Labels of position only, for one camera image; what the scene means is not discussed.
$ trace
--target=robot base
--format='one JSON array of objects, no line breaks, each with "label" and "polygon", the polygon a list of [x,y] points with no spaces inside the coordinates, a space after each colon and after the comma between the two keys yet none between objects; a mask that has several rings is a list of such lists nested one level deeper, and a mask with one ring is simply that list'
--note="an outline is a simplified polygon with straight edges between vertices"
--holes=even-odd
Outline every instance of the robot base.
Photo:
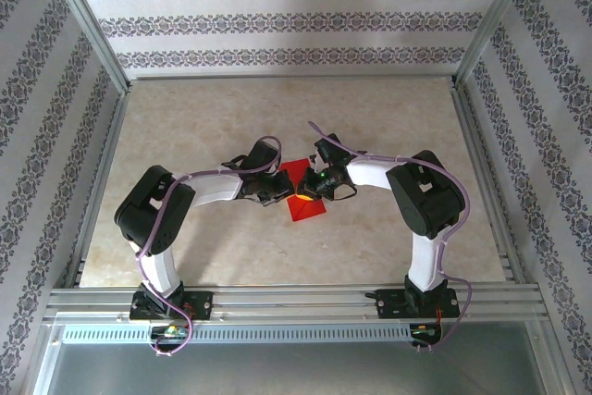
[{"label": "robot base", "polygon": [[432,301],[420,304],[410,304],[409,289],[379,289],[373,293],[366,293],[368,298],[376,300],[376,310],[380,319],[410,319],[437,318],[436,310],[442,311],[442,318],[458,318],[461,314],[454,289],[446,288],[446,281],[432,291],[426,292],[434,296]]},{"label": "robot base", "polygon": [[[185,291],[183,283],[181,283],[167,299],[183,309],[191,319],[207,321],[212,313],[213,297],[214,293],[211,291]],[[129,309],[130,321],[175,319],[184,318],[162,304],[143,284],[133,294],[131,308]]]}]

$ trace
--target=yellow object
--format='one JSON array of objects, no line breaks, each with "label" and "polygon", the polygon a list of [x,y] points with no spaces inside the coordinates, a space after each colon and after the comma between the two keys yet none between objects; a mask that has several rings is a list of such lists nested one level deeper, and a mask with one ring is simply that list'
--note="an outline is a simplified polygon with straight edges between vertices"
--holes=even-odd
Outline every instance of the yellow object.
[{"label": "yellow object", "polygon": [[302,199],[303,201],[312,201],[313,198],[306,196],[305,194],[295,194],[297,198]]}]

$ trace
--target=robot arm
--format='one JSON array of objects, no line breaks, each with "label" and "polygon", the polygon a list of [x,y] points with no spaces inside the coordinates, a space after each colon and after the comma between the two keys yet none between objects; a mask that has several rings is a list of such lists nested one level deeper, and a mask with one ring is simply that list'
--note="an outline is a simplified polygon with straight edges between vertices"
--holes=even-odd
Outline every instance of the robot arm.
[{"label": "robot arm", "polygon": [[[335,134],[329,138],[339,142]],[[443,248],[443,237],[458,222],[464,209],[460,190],[442,174],[416,164],[368,160],[351,155],[326,140],[318,141],[315,147],[317,153],[311,157],[313,167],[304,174],[298,194],[312,200],[333,201],[337,200],[335,190],[341,185],[353,190],[346,198],[354,196],[355,187],[360,185],[391,190],[403,220],[413,233],[405,298],[412,312],[431,311],[447,287],[446,279],[438,270],[438,256]],[[414,158],[443,168],[430,151],[424,150]]]},{"label": "robot arm", "polygon": [[[167,308],[148,291],[148,284],[170,301],[183,299],[182,282],[175,268],[171,244],[190,208],[215,201],[248,199],[262,205],[278,202],[294,193],[286,171],[245,173],[273,162],[278,150],[258,141],[248,155],[241,155],[222,164],[225,174],[194,176],[179,184],[170,194],[166,209],[149,251],[140,258],[143,293],[154,310],[163,317],[171,315]],[[176,177],[161,166],[150,167],[118,208],[115,222],[137,253],[145,245],[153,229],[158,209]]]}]

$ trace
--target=beige floor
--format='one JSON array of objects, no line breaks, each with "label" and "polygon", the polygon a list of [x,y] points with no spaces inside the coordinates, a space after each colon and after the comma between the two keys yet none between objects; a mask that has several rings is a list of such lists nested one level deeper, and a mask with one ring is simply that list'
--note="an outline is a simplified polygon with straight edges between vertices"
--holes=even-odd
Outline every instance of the beige floor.
[{"label": "beige floor", "polygon": [[[217,167],[266,134],[283,141],[284,160],[300,159],[318,140],[308,119],[358,150],[433,150],[473,204],[450,241],[445,269],[474,281],[504,280],[446,80],[223,79],[133,87],[81,285],[139,284],[113,214],[147,167],[179,173]],[[411,232],[389,191],[362,187],[356,198],[327,209],[292,223],[285,202],[194,208],[173,244],[181,278],[187,285],[402,282]]]}]

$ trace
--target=floral striped wallpaper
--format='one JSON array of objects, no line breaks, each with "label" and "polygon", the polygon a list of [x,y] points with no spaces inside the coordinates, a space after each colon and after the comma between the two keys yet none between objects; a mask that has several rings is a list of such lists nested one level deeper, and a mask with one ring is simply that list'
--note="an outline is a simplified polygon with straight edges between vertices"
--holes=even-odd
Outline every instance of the floral striped wallpaper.
[{"label": "floral striped wallpaper", "polygon": [[592,393],[591,5],[512,0],[464,85],[577,393]]},{"label": "floral striped wallpaper", "polygon": [[118,93],[66,0],[0,0],[0,394],[20,393]]},{"label": "floral striped wallpaper", "polygon": [[131,79],[453,74],[492,0],[88,0]]}]

